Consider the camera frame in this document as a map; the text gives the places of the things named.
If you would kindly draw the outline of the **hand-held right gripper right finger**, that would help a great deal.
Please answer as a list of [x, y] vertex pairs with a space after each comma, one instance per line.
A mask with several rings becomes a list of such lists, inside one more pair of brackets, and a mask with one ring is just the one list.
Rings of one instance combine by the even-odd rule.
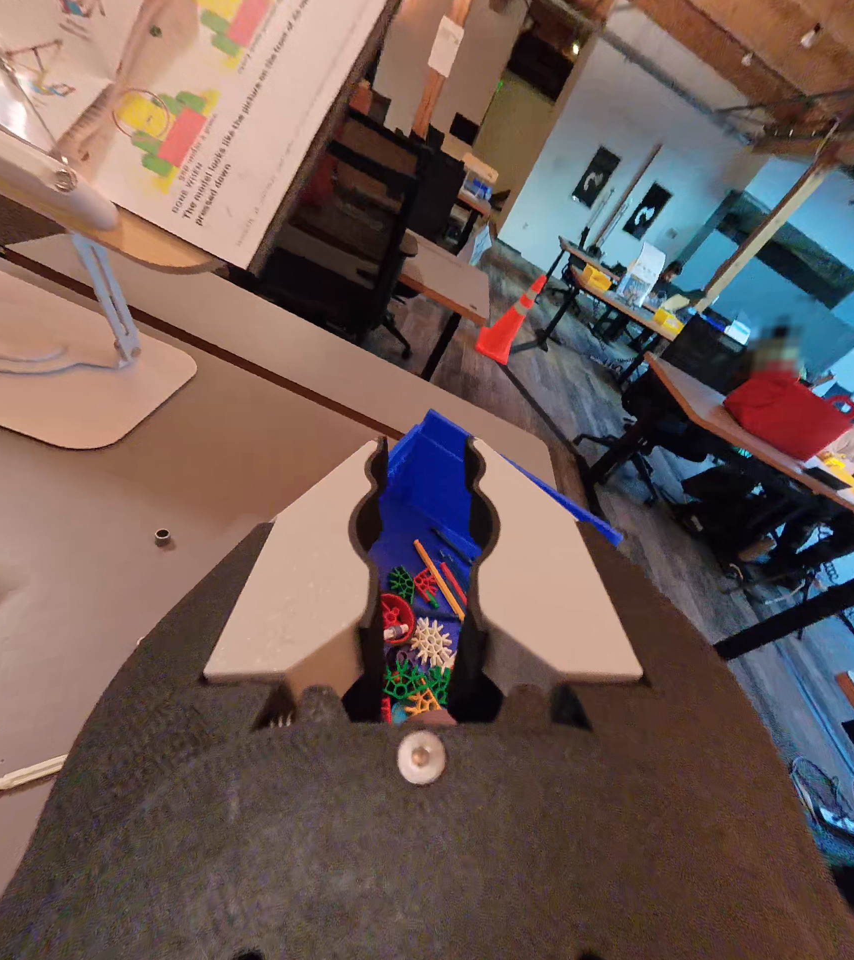
[[584, 685], [635, 685], [644, 669], [608, 593], [578, 505], [476, 437], [465, 441], [468, 534], [479, 547], [450, 681], [457, 722], [493, 722], [514, 696], [547, 722], [587, 722]]

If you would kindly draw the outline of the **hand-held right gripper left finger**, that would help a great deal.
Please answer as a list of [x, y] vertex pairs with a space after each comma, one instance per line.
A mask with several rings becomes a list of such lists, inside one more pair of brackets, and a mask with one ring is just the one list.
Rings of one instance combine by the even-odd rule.
[[277, 513], [203, 667], [210, 685], [330, 688], [356, 722], [381, 720], [385, 642], [372, 557], [389, 446], [363, 444]]

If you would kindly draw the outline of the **pile of colourful construction pieces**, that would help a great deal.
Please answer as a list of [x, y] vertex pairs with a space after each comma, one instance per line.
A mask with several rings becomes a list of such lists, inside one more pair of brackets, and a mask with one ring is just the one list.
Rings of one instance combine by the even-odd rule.
[[404, 597], [416, 618], [409, 643], [383, 644], [383, 723], [398, 726], [422, 714], [446, 711], [461, 632], [468, 612], [466, 575], [421, 524], [386, 531], [374, 545], [379, 596]]

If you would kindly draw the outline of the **blue plastic bin white tag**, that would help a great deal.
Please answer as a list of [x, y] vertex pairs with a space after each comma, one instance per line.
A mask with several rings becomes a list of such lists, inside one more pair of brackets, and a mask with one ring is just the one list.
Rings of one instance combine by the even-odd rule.
[[388, 454], [387, 485], [381, 498], [383, 530], [417, 524], [445, 542], [456, 569], [471, 571], [481, 552], [469, 535], [470, 496], [465, 451], [469, 432], [437, 411], [429, 411]]

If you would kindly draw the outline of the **red toy wheel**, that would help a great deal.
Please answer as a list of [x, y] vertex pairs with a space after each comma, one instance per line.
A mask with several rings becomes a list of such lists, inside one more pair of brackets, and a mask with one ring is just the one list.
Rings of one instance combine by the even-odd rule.
[[380, 603], [385, 645], [397, 646], [411, 642], [417, 630], [417, 618], [410, 603], [404, 597], [390, 592], [381, 593]]

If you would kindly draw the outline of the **wooden background desk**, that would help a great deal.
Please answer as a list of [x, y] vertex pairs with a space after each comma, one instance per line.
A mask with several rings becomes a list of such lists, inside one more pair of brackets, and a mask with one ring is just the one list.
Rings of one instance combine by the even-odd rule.
[[672, 313], [663, 309], [654, 311], [643, 303], [634, 304], [625, 299], [624, 295], [617, 292], [620, 278], [612, 269], [593, 259], [575, 242], [563, 236], [557, 238], [557, 243], [559, 252], [554, 266], [559, 267], [566, 258], [566, 265], [561, 273], [568, 274], [570, 278], [566, 283], [568, 305], [576, 302], [579, 295], [585, 294], [619, 316], [628, 318], [630, 322], [637, 323], [655, 334], [661, 341], [670, 343], [680, 336], [684, 325]]
[[734, 449], [744, 450], [755, 461], [782, 474], [793, 484], [804, 486], [813, 495], [830, 500], [854, 516], [854, 491], [851, 488], [833, 489], [805, 473], [806, 461], [783, 453], [744, 429], [724, 406], [724, 397], [718, 391], [650, 352], [644, 354], [644, 361], [693, 424]]

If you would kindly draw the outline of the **orange traffic cone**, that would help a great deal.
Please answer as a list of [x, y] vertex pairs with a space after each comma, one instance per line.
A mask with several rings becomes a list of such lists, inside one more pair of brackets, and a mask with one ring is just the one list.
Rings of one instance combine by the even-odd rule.
[[542, 273], [518, 300], [491, 326], [479, 330], [474, 350], [477, 354], [507, 366], [517, 334], [547, 282]]

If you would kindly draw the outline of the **red tote bag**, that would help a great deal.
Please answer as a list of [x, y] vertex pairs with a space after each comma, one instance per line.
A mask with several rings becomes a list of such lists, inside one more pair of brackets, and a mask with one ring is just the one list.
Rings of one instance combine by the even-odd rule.
[[723, 400], [736, 423], [759, 440], [806, 461], [853, 425], [854, 401], [845, 393], [825, 399], [786, 373], [761, 371]]

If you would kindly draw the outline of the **white document stand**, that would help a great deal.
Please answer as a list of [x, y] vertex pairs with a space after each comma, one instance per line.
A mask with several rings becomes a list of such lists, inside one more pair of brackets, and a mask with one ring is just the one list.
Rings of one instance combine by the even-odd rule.
[[141, 335], [108, 249], [84, 229], [110, 231], [116, 206], [73, 151], [40, 150], [0, 128], [0, 197], [64, 229], [98, 309], [0, 269], [0, 427], [64, 450], [98, 450], [127, 436], [197, 371], [186, 352]]

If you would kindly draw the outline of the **white plastic rod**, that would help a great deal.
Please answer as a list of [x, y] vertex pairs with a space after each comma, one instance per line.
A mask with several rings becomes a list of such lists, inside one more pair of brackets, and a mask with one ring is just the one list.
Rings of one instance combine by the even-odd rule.
[[67, 760], [68, 754], [63, 753], [0, 775], [0, 794], [46, 781], [60, 774]]

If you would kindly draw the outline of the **white display sign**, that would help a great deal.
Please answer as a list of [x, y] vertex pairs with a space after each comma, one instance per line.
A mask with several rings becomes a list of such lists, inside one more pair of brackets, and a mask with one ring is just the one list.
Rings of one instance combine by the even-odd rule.
[[643, 243], [637, 257], [625, 269], [616, 288], [616, 297], [630, 307], [643, 306], [661, 275], [665, 263], [664, 251]]

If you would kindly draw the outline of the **printed instruction sheet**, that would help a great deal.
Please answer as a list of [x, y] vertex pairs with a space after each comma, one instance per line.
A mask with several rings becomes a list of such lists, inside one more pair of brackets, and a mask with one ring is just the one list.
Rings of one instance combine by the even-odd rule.
[[398, 2], [103, 2], [124, 41], [68, 144], [118, 211], [84, 228], [155, 270], [262, 258], [333, 138]]

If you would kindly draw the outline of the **white paper note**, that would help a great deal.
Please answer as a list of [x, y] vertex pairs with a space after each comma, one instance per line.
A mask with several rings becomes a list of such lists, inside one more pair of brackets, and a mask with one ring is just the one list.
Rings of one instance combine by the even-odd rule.
[[462, 21], [445, 15], [440, 19], [428, 57], [428, 67], [441, 77], [450, 76], [465, 36]]

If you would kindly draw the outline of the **black wall poster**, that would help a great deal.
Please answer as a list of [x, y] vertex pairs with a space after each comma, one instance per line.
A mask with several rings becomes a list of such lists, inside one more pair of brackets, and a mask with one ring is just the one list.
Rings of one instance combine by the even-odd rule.
[[620, 165], [621, 157], [605, 146], [600, 146], [577, 181], [572, 197], [590, 209], [607, 188]]
[[625, 219], [623, 232], [634, 239], [643, 239], [672, 198], [669, 190], [654, 182]]

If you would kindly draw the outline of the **wooden post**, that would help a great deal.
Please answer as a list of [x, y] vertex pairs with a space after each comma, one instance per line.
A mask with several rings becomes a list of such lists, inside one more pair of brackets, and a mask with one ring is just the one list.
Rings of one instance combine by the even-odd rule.
[[[466, 28], [467, 19], [472, 1], [453, 1], [444, 16], [461, 21]], [[445, 82], [448, 78], [442, 77], [428, 67], [428, 75], [424, 84], [420, 103], [417, 107], [411, 125], [411, 135], [420, 141], [426, 142], [437, 103], [440, 100]]]

